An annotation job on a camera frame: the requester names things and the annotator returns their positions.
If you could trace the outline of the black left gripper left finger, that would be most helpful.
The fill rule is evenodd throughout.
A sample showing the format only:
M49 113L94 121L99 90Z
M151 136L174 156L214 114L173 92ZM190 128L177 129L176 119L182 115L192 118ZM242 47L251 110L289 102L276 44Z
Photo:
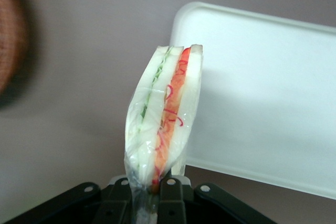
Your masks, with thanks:
M98 223L131 223L132 193L127 178L113 178L101 196Z

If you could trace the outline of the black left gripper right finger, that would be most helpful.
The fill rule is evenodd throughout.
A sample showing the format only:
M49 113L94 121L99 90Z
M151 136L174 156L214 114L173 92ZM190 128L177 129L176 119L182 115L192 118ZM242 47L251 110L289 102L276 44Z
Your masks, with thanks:
M177 178L166 178L160 183L157 223L185 223L183 188Z

